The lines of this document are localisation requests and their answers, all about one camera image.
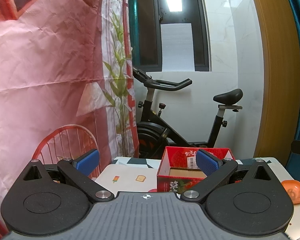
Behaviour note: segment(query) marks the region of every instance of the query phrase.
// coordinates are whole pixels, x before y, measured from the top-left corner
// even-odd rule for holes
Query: barcode
[[[188,169],[197,169],[197,163],[195,162],[195,157],[188,157],[187,158],[188,162]]]

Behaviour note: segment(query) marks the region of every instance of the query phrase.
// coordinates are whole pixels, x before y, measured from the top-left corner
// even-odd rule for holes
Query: blue gripper pad
[[[90,173],[99,165],[99,159],[99,151],[92,149],[75,159],[72,162],[72,165],[84,175],[89,176]]]
[[[222,166],[222,160],[203,149],[197,151],[195,161],[198,168],[207,176]]]

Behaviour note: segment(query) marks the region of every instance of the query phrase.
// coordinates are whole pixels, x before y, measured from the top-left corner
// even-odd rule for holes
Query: open cardboard box
[[[166,147],[157,172],[157,191],[173,191],[178,194],[206,178],[198,169],[195,155],[200,148]],[[234,159],[228,148],[204,148],[220,160]]]

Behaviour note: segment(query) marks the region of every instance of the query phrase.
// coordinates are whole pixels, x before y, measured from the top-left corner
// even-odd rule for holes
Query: bike seat
[[[230,92],[214,96],[213,101],[226,106],[232,106],[236,104],[242,97],[243,97],[242,90],[237,88]]]

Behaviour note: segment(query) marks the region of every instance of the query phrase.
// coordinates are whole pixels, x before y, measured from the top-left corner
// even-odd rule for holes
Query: blue textured pad
[[[207,176],[220,168],[218,162],[213,160],[210,156],[204,154],[202,151],[197,151],[195,161],[198,168]]]
[[[77,163],[75,168],[83,173],[86,176],[89,176],[91,172],[99,165],[99,151],[95,150],[94,152],[90,153],[87,157],[82,159]]]

